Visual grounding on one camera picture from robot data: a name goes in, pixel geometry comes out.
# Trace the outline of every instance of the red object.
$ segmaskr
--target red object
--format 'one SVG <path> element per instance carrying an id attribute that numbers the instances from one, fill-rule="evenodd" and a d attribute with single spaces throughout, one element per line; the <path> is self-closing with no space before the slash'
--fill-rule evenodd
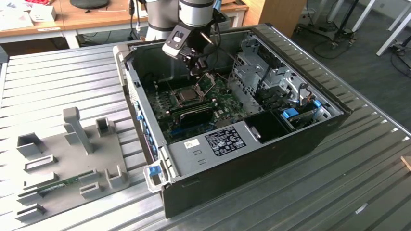
<path id="1" fill-rule="evenodd" d="M 43 4 L 43 5 L 49 3 L 49 0 L 24 0 L 24 1 L 31 2 L 31 3 Z"/>

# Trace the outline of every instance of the black cable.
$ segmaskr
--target black cable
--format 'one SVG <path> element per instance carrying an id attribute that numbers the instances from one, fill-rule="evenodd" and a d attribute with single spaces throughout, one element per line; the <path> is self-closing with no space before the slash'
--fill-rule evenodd
<path id="1" fill-rule="evenodd" d="M 133 15 L 131 15 L 131 19 L 129 19 L 129 36 L 135 35 L 136 39 L 137 39 L 137 35 L 135 33 L 135 30 L 133 30 Z"/>
<path id="2" fill-rule="evenodd" d="M 84 37 L 92 38 L 97 35 L 97 32 L 93 35 L 83 35 Z"/>
<path id="3" fill-rule="evenodd" d="M 398 67 L 396 67 L 396 65 L 394 64 L 394 55 L 396 55 L 396 57 L 398 57 L 398 54 L 395 54 L 394 52 L 392 52 L 392 54 L 391 54 L 391 65 L 392 65 L 392 67 L 399 71 L 399 73 L 402 73 L 406 77 L 408 77 L 408 78 L 411 78 L 411 76 L 408 76 L 408 74 L 406 73 L 406 72 L 403 72 Z"/>
<path id="4" fill-rule="evenodd" d="M 133 34 L 135 37 L 136 37 L 136 39 L 140 40 L 139 31 L 137 31 L 137 29 L 136 29 L 137 33 L 135 33 L 135 30 L 133 30 L 133 15 L 135 15 L 135 10 L 136 10 L 136 8 L 135 8 L 135 1 L 133 1 L 133 0 L 129 0 L 129 2 L 128 2 L 129 29 L 131 29 L 131 31 L 129 31 L 129 36 L 131 36 L 131 34 Z M 139 8 L 137 8 L 137 27 L 139 27 L 139 25 L 140 25 L 140 14 L 139 14 Z"/>
<path id="5" fill-rule="evenodd" d="M 344 53 L 348 51 L 348 48 L 347 48 L 344 51 L 342 51 L 338 55 L 335 55 L 334 57 L 326 57 L 326 56 L 323 56 L 323 55 L 320 55 L 320 54 L 318 53 L 316 48 L 318 48 L 320 45 L 326 44 L 327 42 L 330 42 L 330 40 L 326 40 L 324 42 L 320 42 L 319 44 L 316 44 L 316 45 L 312 47 L 312 52 L 314 52 L 318 56 L 320 56 L 322 58 L 324 58 L 324 59 L 336 59 L 342 54 L 344 54 Z"/>
<path id="6" fill-rule="evenodd" d="M 220 33 L 219 23 L 218 23 L 216 20 L 215 20 L 215 28 L 216 28 L 216 31 L 218 31 L 219 43 L 215 44 L 214 49 L 211 49 L 207 53 L 198 54 L 198 55 L 195 56 L 195 58 L 202 58 L 202 57 L 210 56 L 214 52 L 218 51 L 218 49 L 219 49 L 219 47 L 220 47 L 220 44 L 222 44 L 222 33 Z"/>
<path id="7" fill-rule="evenodd" d="M 111 31 L 108 32 L 108 36 L 107 36 L 107 39 L 105 39 L 104 43 L 97 43 L 96 41 L 93 41 L 93 40 L 91 40 L 88 38 L 84 38 L 84 39 L 88 40 L 89 42 L 97 44 L 97 45 L 103 45 L 103 44 L 105 44 L 108 42 L 109 36 L 111 36 Z"/>
<path id="8" fill-rule="evenodd" d="M 311 19 L 311 15 L 310 15 L 308 0 L 306 2 L 306 6 L 307 6 L 307 14 L 308 14 L 308 18 L 310 18 L 310 21 L 311 21 L 311 25 L 314 25 L 314 22 L 312 22 L 312 19 Z"/>

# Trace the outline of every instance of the warning label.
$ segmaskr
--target warning label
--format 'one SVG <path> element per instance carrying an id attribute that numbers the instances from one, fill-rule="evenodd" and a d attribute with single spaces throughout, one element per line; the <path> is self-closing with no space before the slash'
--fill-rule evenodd
<path id="1" fill-rule="evenodd" d="M 234 127 L 206 135 L 206 139 L 218 156 L 247 146 Z"/>

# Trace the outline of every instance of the label sticker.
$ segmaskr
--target label sticker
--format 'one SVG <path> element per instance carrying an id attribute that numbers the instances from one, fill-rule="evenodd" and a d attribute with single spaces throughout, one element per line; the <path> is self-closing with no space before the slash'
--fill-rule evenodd
<path id="1" fill-rule="evenodd" d="M 184 143 L 184 146 L 185 146 L 187 149 L 188 149 L 188 148 L 192 148 L 192 147 L 195 147 L 195 146 L 198 146 L 198 145 L 200 145 L 200 142 L 199 142 L 198 139 L 191 140 L 191 141 L 187 141 L 187 142 Z"/>
<path id="2" fill-rule="evenodd" d="M 49 30 L 60 30 L 60 28 L 59 27 L 49 27 L 49 28 L 37 29 L 37 31 L 49 31 Z"/>
<path id="3" fill-rule="evenodd" d="M 216 156 L 226 155 L 247 146 L 234 127 L 206 135 L 206 139 Z"/>

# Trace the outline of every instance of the circuit board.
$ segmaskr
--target circuit board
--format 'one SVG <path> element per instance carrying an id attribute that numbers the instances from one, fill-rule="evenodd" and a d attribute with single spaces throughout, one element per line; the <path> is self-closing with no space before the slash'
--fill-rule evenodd
<path id="1" fill-rule="evenodd" d="M 231 93 L 223 77 L 203 77 L 198 84 L 147 94 L 167 143 L 175 143 L 236 123 L 247 112 Z M 200 124 L 184 126 L 181 118 L 192 112 L 210 117 L 194 118 Z"/>

